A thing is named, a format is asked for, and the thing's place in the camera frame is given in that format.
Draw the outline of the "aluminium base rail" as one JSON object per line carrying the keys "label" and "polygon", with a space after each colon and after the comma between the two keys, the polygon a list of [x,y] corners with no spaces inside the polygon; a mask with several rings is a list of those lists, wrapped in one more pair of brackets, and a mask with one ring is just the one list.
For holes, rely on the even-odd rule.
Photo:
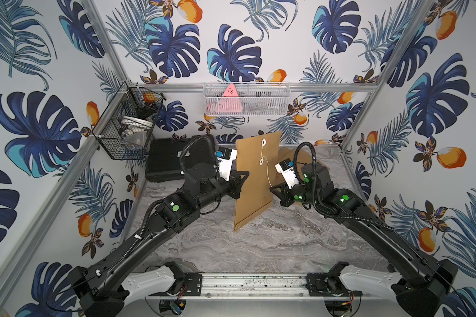
{"label": "aluminium base rail", "polygon": [[349,265],[341,273],[188,273],[179,299],[387,299],[400,273]]}

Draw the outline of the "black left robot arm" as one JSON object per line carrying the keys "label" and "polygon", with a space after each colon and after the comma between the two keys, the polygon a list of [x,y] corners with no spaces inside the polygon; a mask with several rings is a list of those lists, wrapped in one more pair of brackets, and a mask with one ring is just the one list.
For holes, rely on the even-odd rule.
{"label": "black left robot arm", "polygon": [[126,305],[148,295],[181,295],[186,275],[176,263],[140,274],[134,270],[155,249],[195,222],[203,208],[227,195],[239,199],[250,173],[233,170],[234,159],[234,150],[215,148],[210,136],[194,137],[185,145],[179,155],[184,184],[153,202],[140,228],[107,257],[68,274],[86,316],[117,316]]}

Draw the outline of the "pink triangle item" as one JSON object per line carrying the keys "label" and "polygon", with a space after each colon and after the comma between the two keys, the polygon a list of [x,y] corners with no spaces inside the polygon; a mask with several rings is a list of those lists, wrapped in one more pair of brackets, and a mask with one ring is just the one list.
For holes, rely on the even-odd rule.
{"label": "pink triangle item", "polygon": [[239,114],[244,110],[236,86],[230,83],[223,95],[218,99],[216,112],[218,114]]}

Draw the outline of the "clear white mesh wall basket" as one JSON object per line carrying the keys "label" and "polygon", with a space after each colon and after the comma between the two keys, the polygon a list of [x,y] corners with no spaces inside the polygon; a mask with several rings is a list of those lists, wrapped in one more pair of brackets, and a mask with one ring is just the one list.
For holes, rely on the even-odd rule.
{"label": "clear white mesh wall basket", "polygon": [[279,117],[288,112],[291,89],[285,83],[233,83],[243,104],[239,114],[218,114],[216,105],[230,83],[205,83],[202,90],[205,114],[209,116]]}

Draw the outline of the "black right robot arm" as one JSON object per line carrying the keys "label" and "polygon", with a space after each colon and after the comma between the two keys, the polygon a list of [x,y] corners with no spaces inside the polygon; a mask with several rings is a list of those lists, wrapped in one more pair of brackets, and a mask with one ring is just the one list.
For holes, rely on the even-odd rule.
{"label": "black right robot arm", "polygon": [[458,272],[449,260],[438,261],[401,237],[354,192],[334,186],[329,170],[317,162],[312,144],[300,144],[293,158],[275,166],[284,181],[270,191],[283,207],[301,203],[364,239],[392,266],[392,272],[360,269],[338,262],[327,273],[310,273],[312,296],[350,297],[371,294],[396,302],[410,316],[435,316],[450,294]]}

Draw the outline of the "black plastic tool case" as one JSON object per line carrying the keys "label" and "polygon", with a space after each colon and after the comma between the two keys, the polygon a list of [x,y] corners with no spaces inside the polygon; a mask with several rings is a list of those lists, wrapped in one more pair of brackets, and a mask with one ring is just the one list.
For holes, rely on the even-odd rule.
{"label": "black plastic tool case", "polygon": [[[180,157],[182,150],[198,136],[185,139],[155,139],[148,152],[145,178],[148,182],[159,183],[183,179]],[[208,136],[209,141],[199,141],[192,145],[185,155],[185,166],[192,168],[200,162],[213,163],[210,152],[215,151],[215,140]]]}

